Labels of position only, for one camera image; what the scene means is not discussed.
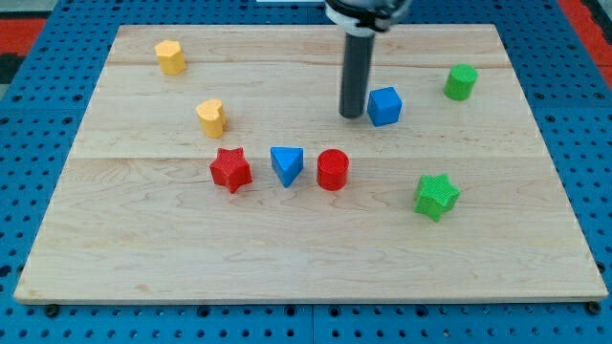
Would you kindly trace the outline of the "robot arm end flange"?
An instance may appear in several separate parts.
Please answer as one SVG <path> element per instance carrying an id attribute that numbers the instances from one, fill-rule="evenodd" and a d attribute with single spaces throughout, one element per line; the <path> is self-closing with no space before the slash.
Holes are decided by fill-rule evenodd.
<path id="1" fill-rule="evenodd" d="M 412 0 L 325 0 L 325 14 L 346 33 L 370 37 L 403 21 Z"/>

